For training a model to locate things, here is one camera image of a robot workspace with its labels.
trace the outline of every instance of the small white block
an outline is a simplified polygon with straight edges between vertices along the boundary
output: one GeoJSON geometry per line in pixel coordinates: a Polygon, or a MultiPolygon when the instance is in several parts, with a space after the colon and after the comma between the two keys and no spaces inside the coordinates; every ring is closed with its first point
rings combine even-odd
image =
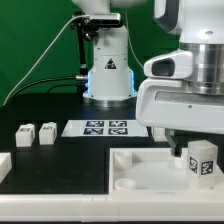
{"type": "Polygon", "coordinates": [[[126,170],[132,167],[132,153],[129,151],[115,152],[114,165],[117,169],[126,170]]]}
{"type": "Polygon", "coordinates": [[[12,169],[10,153],[0,153],[0,183],[12,169]]]}
{"type": "Polygon", "coordinates": [[[208,141],[188,144],[187,177],[191,187],[196,189],[214,188],[218,147],[208,141]]]}
{"type": "Polygon", "coordinates": [[[151,133],[155,142],[167,142],[165,128],[152,127],[151,133]]]}
{"type": "Polygon", "coordinates": [[[21,125],[16,132],[16,146],[30,147],[35,138],[35,128],[33,124],[21,125]]]}
{"type": "Polygon", "coordinates": [[[39,131],[40,145],[53,145],[57,137],[57,124],[44,123],[39,131]]]}

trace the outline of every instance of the table surface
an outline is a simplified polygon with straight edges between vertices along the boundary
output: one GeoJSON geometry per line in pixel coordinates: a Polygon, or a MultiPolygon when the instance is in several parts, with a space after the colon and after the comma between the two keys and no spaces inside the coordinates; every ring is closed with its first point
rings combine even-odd
{"type": "Polygon", "coordinates": [[[106,109],[82,104],[74,94],[27,94],[1,108],[0,152],[11,152],[13,169],[0,194],[107,194],[110,148],[154,145],[152,137],[61,137],[68,120],[89,119],[135,119],[135,105],[106,109]],[[58,125],[53,146],[40,146],[36,134],[32,147],[16,148],[21,124],[35,124],[38,133],[47,122],[58,125]]]}

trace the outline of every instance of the green backdrop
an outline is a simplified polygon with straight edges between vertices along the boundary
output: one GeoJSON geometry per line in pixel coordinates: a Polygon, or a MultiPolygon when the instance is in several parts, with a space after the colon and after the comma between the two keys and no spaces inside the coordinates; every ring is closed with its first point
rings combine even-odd
{"type": "MultiPolygon", "coordinates": [[[[178,48],[178,37],[164,33],[152,19],[153,1],[128,10],[130,36],[141,63],[178,48]]],[[[0,104],[28,72],[56,34],[78,8],[70,0],[0,0],[0,104]]],[[[115,10],[125,20],[125,10],[115,10]]],[[[86,43],[89,69],[92,43],[86,43]]],[[[137,86],[144,80],[142,69],[129,51],[129,66],[135,71],[137,86]]],[[[78,74],[76,32],[69,27],[24,84],[51,77],[78,74]]],[[[46,92],[52,84],[42,84],[27,92],[46,92]]],[[[73,88],[56,91],[74,91],[73,88]]]]}

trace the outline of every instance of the robotic manipulator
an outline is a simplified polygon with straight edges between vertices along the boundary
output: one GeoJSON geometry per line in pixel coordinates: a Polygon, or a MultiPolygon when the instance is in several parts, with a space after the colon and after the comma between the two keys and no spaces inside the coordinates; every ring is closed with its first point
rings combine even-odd
{"type": "Polygon", "coordinates": [[[85,39],[93,40],[94,66],[89,71],[84,102],[117,107],[136,100],[134,75],[128,66],[128,31],[110,7],[128,8],[146,0],[72,0],[86,15],[85,39]]]}
{"type": "Polygon", "coordinates": [[[180,34],[175,52],[149,60],[137,120],[170,130],[224,133],[224,1],[155,0],[154,17],[180,34]]]}

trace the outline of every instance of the white cube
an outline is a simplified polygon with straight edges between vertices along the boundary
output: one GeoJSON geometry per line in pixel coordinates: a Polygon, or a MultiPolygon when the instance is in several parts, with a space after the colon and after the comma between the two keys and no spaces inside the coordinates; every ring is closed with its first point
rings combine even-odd
{"type": "Polygon", "coordinates": [[[218,147],[206,140],[189,142],[187,178],[196,189],[213,188],[216,184],[218,147]]]}
{"type": "Polygon", "coordinates": [[[57,137],[57,124],[44,123],[39,131],[40,145],[53,145],[57,137]]]}
{"type": "Polygon", "coordinates": [[[16,132],[16,146],[30,147],[35,138],[35,127],[33,124],[21,125],[16,132]]]}
{"type": "Polygon", "coordinates": [[[152,127],[151,133],[155,142],[167,142],[165,128],[152,127]]]}

